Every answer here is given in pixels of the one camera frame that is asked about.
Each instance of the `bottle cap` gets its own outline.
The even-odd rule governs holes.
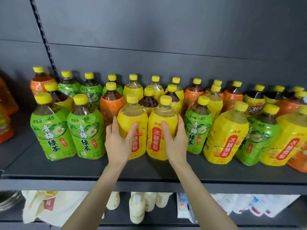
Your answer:
[[[106,83],[106,89],[107,90],[116,90],[116,83],[109,81]]]
[[[84,105],[87,104],[87,96],[83,93],[76,94],[74,96],[74,101],[76,105]]]
[[[301,105],[297,108],[297,112],[307,115],[307,105]]]
[[[200,97],[198,98],[198,100],[197,100],[197,103],[198,103],[199,105],[206,106],[206,105],[208,105],[209,100],[210,100],[210,98],[207,97],[207,96],[200,96]]]
[[[199,79],[199,78],[194,78],[194,79],[193,79],[193,83],[194,83],[195,85],[199,85],[199,84],[201,83],[201,79]]]
[[[138,103],[138,95],[136,93],[127,94],[128,103]]]
[[[33,67],[33,70],[36,73],[44,73],[45,72],[44,67],[41,67],[41,66],[35,66],[35,67]]]
[[[94,79],[94,73],[84,73],[86,79]]]
[[[285,88],[283,86],[277,85],[274,87],[274,91],[281,93]]]
[[[242,85],[242,82],[240,82],[240,81],[234,81],[232,83],[232,86],[234,86],[234,87],[241,87],[241,85]]]
[[[221,80],[214,80],[214,81],[213,81],[213,85],[221,86],[221,84],[222,84],[222,81],[221,81]]]
[[[160,81],[160,77],[154,75],[154,76],[151,77],[151,80],[152,80],[153,82],[159,82],[159,81]]]
[[[179,77],[173,77],[172,83],[179,84],[179,82],[180,82],[180,78]]]
[[[116,75],[115,74],[109,74],[108,79],[109,79],[109,81],[116,81]]]
[[[294,93],[295,97],[306,97],[307,96],[307,91],[297,91]]]
[[[38,104],[47,104],[52,102],[52,97],[50,93],[38,93],[34,96]]]
[[[304,91],[304,88],[300,86],[293,87],[293,92],[297,92],[297,91]]]
[[[136,81],[138,79],[138,76],[136,74],[130,74],[129,79],[132,81]]]
[[[279,111],[279,107],[275,106],[275,105],[272,105],[272,104],[267,104],[264,107],[263,111],[268,113],[268,114],[270,114],[270,115],[276,115],[277,112]]]
[[[167,91],[169,92],[176,92],[177,86],[176,85],[168,85],[167,86]]]
[[[63,77],[72,77],[72,72],[71,71],[64,70],[61,73],[62,73]]]
[[[151,87],[146,87],[144,89],[144,95],[145,96],[153,96],[153,93],[154,93],[154,89],[151,88]]]
[[[219,92],[221,90],[221,87],[219,85],[212,85],[211,90],[214,92]]]
[[[48,82],[45,84],[45,89],[47,91],[56,91],[58,90],[58,85],[55,82]]]
[[[172,104],[172,97],[168,95],[162,95],[160,98],[160,103],[165,106],[169,106]]]
[[[237,101],[233,108],[238,111],[246,111],[246,109],[248,108],[248,104],[245,102]]]
[[[264,85],[255,85],[255,90],[261,92],[264,90]]]

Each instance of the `plastic bottle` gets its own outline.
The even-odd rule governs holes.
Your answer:
[[[0,143],[8,141],[14,136],[14,130],[10,126],[10,118],[0,105]]]
[[[232,87],[223,92],[224,100],[221,113],[232,110],[236,101],[243,101],[243,94],[240,90],[241,85],[242,82],[234,81]]]
[[[222,85],[222,81],[221,80],[214,80],[213,81],[213,85],[217,85],[217,86],[221,86]],[[210,93],[211,88],[208,88],[204,91],[204,95]],[[223,100],[224,99],[224,94],[222,92],[219,91],[220,97]]]
[[[306,104],[304,101],[304,97],[306,96],[307,91],[298,91],[294,94],[294,97],[290,97],[275,103],[275,105],[279,107],[279,112],[277,113],[276,118],[296,112],[297,108]]]
[[[72,98],[58,90],[58,85],[55,82],[49,82],[45,84],[45,89],[50,93],[52,102],[61,107],[64,107],[71,112],[72,110]]]
[[[268,92],[264,95],[265,105],[266,104],[275,104],[279,100],[282,100],[282,92],[285,90],[283,86],[277,85],[274,87],[274,91]]]
[[[163,87],[160,85],[159,83],[160,81],[160,77],[159,76],[152,76],[151,77],[151,83],[147,86],[149,88],[153,88],[154,89],[154,98],[159,102],[160,101],[160,97],[163,95],[164,93],[164,89]]]
[[[164,208],[167,205],[167,202],[169,201],[169,197],[173,193],[166,193],[166,192],[158,192],[157,198],[156,198],[156,206],[159,208]]]
[[[109,74],[108,79],[109,79],[109,82],[115,82],[116,83],[116,91],[119,92],[120,95],[122,96],[123,95],[123,89],[119,84],[117,84],[116,75],[115,74]],[[102,90],[102,96],[106,94],[107,90],[108,89],[106,88],[106,85],[105,85],[103,87],[103,90]]]
[[[288,99],[290,97],[294,97],[294,94],[298,91],[304,91],[303,87],[295,86],[290,92],[283,92],[283,99]]]
[[[52,103],[49,93],[34,97],[38,106],[31,115],[31,128],[47,159],[55,161],[74,156],[77,151],[67,129],[67,109]]]
[[[94,73],[85,73],[86,81],[81,85],[80,93],[87,96],[88,104],[100,110],[99,102],[102,94],[102,86],[94,79]]]
[[[180,83],[180,78],[179,77],[173,77],[172,79],[172,85],[175,85],[177,88],[176,88],[176,94],[178,96],[178,98],[180,99],[180,103],[181,103],[181,106],[183,104],[183,99],[185,98],[185,94],[183,92],[183,89],[182,87],[179,85]]]
[[[197,104],[185,114],[185,133],[189,140],[187,147],[189,153],[201,153],[209,129],[212,127],[212,114],[207,107],[209,100],[209,97],[200,96]]]
[[[212,123],[214,123],[214,121],[220,115],[221,110],[223,108],[223,100],[219,95],[220,90],[221,90],[220,86],[212,85],[211,91],[206,95],[208,98],[210,98],[208,109],[213,117]]]
[[[237,101],[234,109],[222,113],[214,122],[204,147],[206,159],[213,164],[227,164],[248,133],[244,115],[248,105]]]
[[[138,128],[132,141],[132,149],[129,160],[142,156],[146,151],[148,116],[146,111],[138,103],[138,95],[127,95],[127,104],[120,110],[117,121],[119,133],[125,138],[132,124],[138,122]]]
[[[71,71],[62,71],[63,81],[59,83],[59,91],[71,98],[80,93],[81,85],[72,77]]]
[[[260,155],[265,165],[283,166],[307,140],[307,106],[277,118],[281,132],[270,147]]]
[[[114,210],[118,207],[119,203],[120,203],[119,192],[112,191],[110,198],[109,198],[109,201],[106,204],[106,207],[109,210]]]
[[[257,164],[260,154],[278,137],[280,127],[274,117],[278,110],[277,106],[267,104],[262,113],[248,118],[248,134],[236,152],[236,158],[242,164]]]
[[[145,192],[145,211],[151,212],[156,204],[157,193],[156,192]]]
[[[172,98],[171,108],[176,112],[176,114],[179,114],[181,110],[181,103],[179,97],[176,94],[176,88],[177,87],[175,85],[168,85],[165,95]]]
[[[203,89],[200,86],[201,79],[194,78],[193,85],[187,88],[184,92],[185,97],[183,99],[183,104],[181,108],[180,115],[182,118],[185,117],[186,112],[197,103],[197,100],[200,96],[204,94]]]
[[[75,107],[68,115],[67,123],[78,156],[99,159],[106,153],[103,116],[99,110],[88,104],[88,97],[85,94],[76,94],[74,101]]]
[[[129,200],[130,220],[134,224],[139,224],[143,221],[145,215],[145,198],[136,193]]]
[[[147,153],[150,157],[161,161],[167,160],[161,122],[168,124],[172,137],[175,137],[178,125],[178,116],[171,108],[171,104],[170,96],[161,96],[160,104],[151,112],[148,119]]]
[[[19,107],[7,88],[5,82],[0,77],[0,105],[8,116],[13,115],[19,111]]]
[[[144,96],[143,87],[138,82],[138,76],[136,74],[129,75],[129,83],[124,87],[124,99],[126,100],[127,94],[136,93],[140,100]]]
[[[106,83],[107,92],[101,97],[100,109],[103,114],[104,125],[113,123],[113,117],[117,116],[120,109],[126,104],[123,96],[117,92],[115,82]]]
[[[45,69],[43,67],[36,66],[33,67],[33,70],[35,72],[35,76],[30,83],[30,88],[34,95],[47,92],[44,85],[48,82],[55,82],[58,85],[57,81],[52,76],[45,73]]]
[[[255,88],[243,96],[243,100],[248,104],[248,108],[245,112],[247,117],[255,115],[261,112],[262,106],[265,103],[263,85],[256,85]]]
[[[152,110],[159,105],[158,101],[153,97],[153,93],[153,88],[146,87],[144,89],[144,97],[142,97],[141,100],[138,102],[146,111],[148,117]]]

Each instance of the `bottle with orange label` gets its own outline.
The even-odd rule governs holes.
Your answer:
[[[304,97],[306,96],[307,91],[298,91],[294,94],[294,97],[277,102],[275,105],[279,107],[279,112],[276,117],[296,112],[297,108],[305,105]]]
[[[117,91],[115,82],[106,83],[107,92],[100,99],[100,109],[103,115],[104,125],[113,123],[113,117],[117,116],[120,109],[126,104],[123,96]]]
[[[64,107],[71,112],[72,110],[72,98],[58,90],[58,85],[55,82],[49,82],[45,84],[45,89],[50,93],[52,102],[61,107]]]
[[[223,92],[224,100],[221,113],[232,110],[237,101],[243,101],[243,94],[240,90],[241,85],[242,82],[234,81],[232,87]]]
[[[154,98],[159,101],[160,97],[163,95],[164,93],[164,89],[163,87],[160,85],[159,83],[160,81],[160,77],[159,76],[152,76],[151,77],[151,83],[147,86],[149,88],[153,88],[154,89]]]
[[[214,80],[213,81],[213,85],[217,85],[217,86],[221,86],[222,85],[222,81],[221,80]],[[211,88],[208,88],[204,91],[204,95],[210,93]],[[224,94],[222,92],[219,91],[220,97],[223,100],[224,99]]]
[[[293,87],[293,89],[290,92],[283,92],[282,98],[288,99],[290,97],[294,97],[294,94],[298,91],[304,91],[304,88],[300,87],[300,86],[295,86],[295,87]]]
[[[214,122],[204,147],[206,159],[213,164],[227,164],[248,133],[244,114],[248,104],[237,101],[234,109],[222,113]]]
[[[276,102],[278,102],[279,100],[282,100],[282,92],[285,90],[285,88],[283,86],[277,85],[274,87],[274,90],[271,92],[268,92],[264,95],[264,99],[265,99],[265,104],[275,104]]]
[[[38,93],[46,93],[45,84],[48,82],[55,82],[57,85],[57,81],[51,77],[50,75],[45,73],[45,69],[40,66],[33,67],[33,70],[35,72],[35,76],[33,77],[30,87],[32,90],[32,93],[34,95]]]
[[[0,104],[7,115],[13,115],[18,112],[19,107],[7,88],[5,82],[0,77]]]
[[[175,137],[178,125],[178,116],[171,108],[171,104],[170,96],[161,96],[160,104],[151,112],[148,119],[147,153],[150,157],[161,161],[167,160],[161,122],[168,124],[172,137]]]
[[[278,138],[260,155],[260,162],[270,166],[283,166],[307,140],[307,106],[297,112],[277,118],[281,128]]]
[[[248,104],[248,108],[245,112],[246,117],[255,115],[261,112],[261,109],[265,103],[263,85],[256,85],[255,88],[243,96],[243,100]]]
[[[14,130],[10,126],[10,117],[0,105],[0,143],[8,141],[14,136]]]
[[[176,114],[179,114],[181,110],[181,103],[179,97],[176,94],[176,88],[177,87],[175,85],[168,85],[167,92],[164,95],[172,97],[171,107],[176,112]]]
[[[126,100],[127,94],[136,93],[138,95],[138,99],[141,100],[141,98],[144,96],[144,90],[138,82],[138,76],[136,74],[130,74],[129,79],[129,83],[124,87],[124,99]]]
[[[197,103],[200,96],[204,95],[204,91],[200,86],[201,79],[194,78],[193,85],[185,90],[185,97],[181,108],[180,115],[182,119],[185,117],[186,112]]]
[[[223,107],[223,101],[219,95],[219,92],[221,90],[220,86],[212,85],[211,90],[206,96],[210,98],[208,109],[212,114],[213,122],[217,119],[217,117],[221,113],[221,109]]]
[[[152,110],[159,105],[158,101],[153,97],[153,93],[153,88],[146,87],[144,89],[144,97],[142,97],[142,99],[138,102],[146,111],[148,117]]]
[[[148,116],[146,111],[138,103],[138,95],[127,95],[127,104],[120,110],[117,116],[119,133],[125,138],[132,124],[138,122],[138,128],[132,141],[132,149],[129,160],[142,156],[146,151]]]

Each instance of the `yellow bottle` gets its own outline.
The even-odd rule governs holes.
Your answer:
[[[178,116],[171,108],[171,104],[170,96],[161,96],[160,104],[151,112],[148,120],[147,153],[150,157],[161,161],[167,160],[161,122],[168,124],[172,137],[175,137],[177,131]]]
[[[58,84],[55,82],[49,82],[45,84],[45,89],[50,93],[52,102],[61,107],[66,108],[69,112],[72,110],[72,98],[58,90]]]
[[[185,98],[185,93],[182,89],[182,87],[179,85],[180,83],[180,78],[179,77],[173,77],[172,79],[172,85],[175,85],[176,86],[176,94],[178,96],[178,98],[180,99],[180,103],[181,103],[181,106],[182,106],[182,103],[183,103],[183,99]]]
[[[248,133],[244,111],[248,104],[237,101],[234,109],[222,113],[213,124],[204,147],[206,159],[213,164],[227,164]]]
[[[208,98],[210,98],[210,101],[207,107],[213,117],[212,124],[217,119],[217,117],[220,115],[221,109],[223,108],[223,100],[221,99],[221,96],[220,96],[220,90],[221,90],[220,86],[212,85],[211,91],[205,95]]]
[[[176,88],[177,87],[175,85],[168,85],[165,95],[172,98],[171,108],[176,112],[176,114],[179,114],[181,110],[181,103],[179,97],[176,94]]]
[[[127,104],[119,111],[117,121],[119,133],[125,138],[132,124],[138,122],[138,128],[132,141],[129,160],[142,156],[146,151],[148,116],[138,103],[139,96],[135,93],[127,95]]]
[[[147,86],[149,88],[154,89],[154,98],[159,102],[160,97],[164,94],[164,89],[159,83],[160,77],[159,76],[152,76],[151,83]]]
[[[136,74],[130,74],[129,79],[129,83],[124,87],[124,99],[127,100],[127,94],[136,93],[138,95],[138,99],[140,100],[144,96],[144,90],[140,83],[138,83],[138,76]]]
[[[260,155],[265,165],[283,166],[300,150],[307,140],[307,106],[302,105],[297,112],[277,118],[280,135],[268,149]]]

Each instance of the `bottle with green label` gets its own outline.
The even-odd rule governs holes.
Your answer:
[[[123,89],[119,84],[117,84],[116,75],[115,74],[109,74],[108,79],[109,79],[109,82],[115,82],[116,83],[116,91],[119,92],[120,95],[122,96]],[[102,90],[102,96],[105,95],[107,91],[108,91],[108,89],[106,88],[106,86],[104,86],[103,90]]]
[[[279,107],[267,104],[262,113],[248,118],[248,134],[235,154],[242,164],[247,166],[257,164],[259,156],[279,135],[280,126],[274,117],[278,110]]]
[[[189,153],[201,153],[212,126],[212,114],[207,107],[209,100],[209,97],[200,96],[197,104],[185,114],[185,133],[188,136],[187,152]]]
[[[85,94],[74,96],[75,108],[68,115],[67,123],[78,156],[99,159],[106,153],[106,131],[99,110],[88,104]]]
[[[86,95],[88,104],[100,110],[102,86],[94,79],[94,73],[85,73],[86,82],[81,85],[80,93]]]
[[[31,115],[31,128],[47,159],[55,161],[74,156],[77,151],[67,128],[67,109],[52,103],[49,93],[34,97],[38,106]]]
[[[62,71],[63,81],[59,83],[59,91],[73,97],[80,93],[81,85],[72,77],[71,71]]]

